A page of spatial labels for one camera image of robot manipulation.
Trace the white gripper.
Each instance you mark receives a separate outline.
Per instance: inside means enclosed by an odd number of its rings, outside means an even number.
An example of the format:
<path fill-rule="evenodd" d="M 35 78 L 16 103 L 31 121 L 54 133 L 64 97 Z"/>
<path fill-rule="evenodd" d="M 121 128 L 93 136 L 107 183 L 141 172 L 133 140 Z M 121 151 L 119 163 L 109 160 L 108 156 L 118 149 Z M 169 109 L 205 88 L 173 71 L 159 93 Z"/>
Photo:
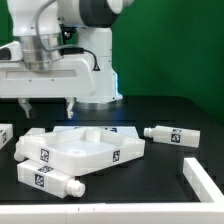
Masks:
<path fill-rule="evenodd" d="M 89 54 L 65 55 L 50 71 L 30 71 L 23 63 L 0 63 L 0 97 L 19 98 L 27 118 L 32 106 L 27 98 L 65 98 L 67 117 L 74 115 L 74 97 L 95 92 L 93 59 Z"/>

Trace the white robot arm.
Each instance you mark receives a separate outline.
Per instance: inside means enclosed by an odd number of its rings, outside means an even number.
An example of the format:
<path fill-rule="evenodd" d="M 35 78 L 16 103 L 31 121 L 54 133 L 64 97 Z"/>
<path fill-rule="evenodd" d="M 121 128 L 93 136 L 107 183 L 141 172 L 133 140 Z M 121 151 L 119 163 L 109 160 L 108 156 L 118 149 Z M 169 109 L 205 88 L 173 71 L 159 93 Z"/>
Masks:
<path fill-rule="evenodd" d="M 118 104 L 111 27 L 134 0 L 7 0 L 15 40 L 0 47 L 0 98 L 26 113 L 33 98 L 63 98 L 73 107 Z"/>

